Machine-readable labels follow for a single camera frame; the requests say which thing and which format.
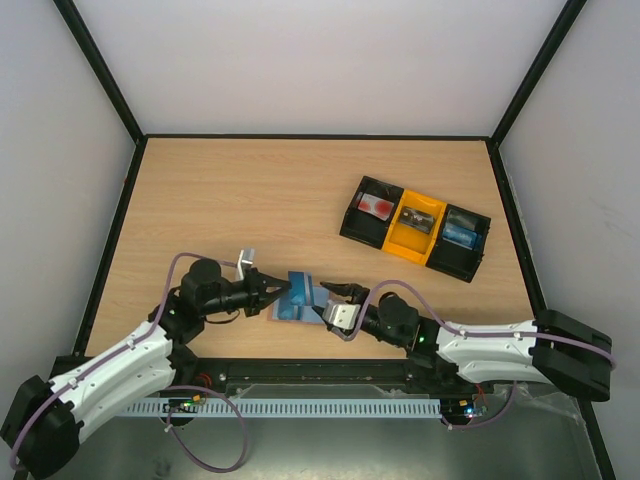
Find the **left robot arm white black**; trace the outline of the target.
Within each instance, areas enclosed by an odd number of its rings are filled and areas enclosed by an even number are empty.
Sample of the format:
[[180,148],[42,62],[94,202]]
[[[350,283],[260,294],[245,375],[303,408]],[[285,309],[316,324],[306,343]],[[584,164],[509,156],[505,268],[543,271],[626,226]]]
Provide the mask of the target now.
[[159,305],[123,340],[50,380],[33,376],[18,388],[1,427],[9,465],[36,479],[59,471],[100,426],[137,400],[195,375],[188,344],[209,316],[255,316],[286,294],[291,283],[255,267],[229,281],[222,263],[196,256],[178,286],[167,281]]

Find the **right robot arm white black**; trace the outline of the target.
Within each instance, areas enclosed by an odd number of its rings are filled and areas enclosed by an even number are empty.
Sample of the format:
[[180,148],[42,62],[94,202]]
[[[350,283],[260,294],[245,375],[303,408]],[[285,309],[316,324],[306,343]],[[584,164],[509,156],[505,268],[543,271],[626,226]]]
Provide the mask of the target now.
[[423,316],[388,290],[378,303],[358,284],[327,282],[330,297],[315,307],[343,341],[361,333],[405,351],[443,389],[492,382],[545,383],[575,398],[606,402],[614,360],[604,333],[556,310],[527,321],[468,325]]

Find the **blue VIP credit card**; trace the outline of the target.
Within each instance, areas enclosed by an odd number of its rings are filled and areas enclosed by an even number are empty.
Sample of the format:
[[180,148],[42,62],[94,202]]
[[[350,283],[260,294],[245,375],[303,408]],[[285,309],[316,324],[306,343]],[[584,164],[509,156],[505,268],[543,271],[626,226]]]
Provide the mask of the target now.
[[312,306],[314,304],[313,281],[309,272],[289,271],[288,280],[289,303],[296,307]]

